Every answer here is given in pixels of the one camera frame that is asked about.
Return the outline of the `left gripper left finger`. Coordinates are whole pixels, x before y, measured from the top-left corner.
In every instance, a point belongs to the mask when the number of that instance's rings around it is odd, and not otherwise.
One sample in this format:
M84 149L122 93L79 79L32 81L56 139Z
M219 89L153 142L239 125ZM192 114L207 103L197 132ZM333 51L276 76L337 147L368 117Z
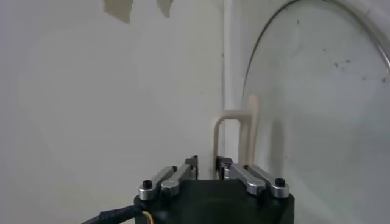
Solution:
M154 177L144 180L138 189L140 200L154 200L159 195L175 197L185 180L198 178L198 156L187 158L180 166L162 168Z

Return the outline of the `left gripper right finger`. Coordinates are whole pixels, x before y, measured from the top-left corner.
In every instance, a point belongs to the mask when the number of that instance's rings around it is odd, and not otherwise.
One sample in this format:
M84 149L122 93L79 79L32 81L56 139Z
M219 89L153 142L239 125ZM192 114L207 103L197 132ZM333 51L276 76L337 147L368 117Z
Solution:
M239 165L223 156L217 156L215 162L221 180L240 180L250 195L257 197L268 192L275 198L289 197L289 185L284 178L274 177L256 165Z

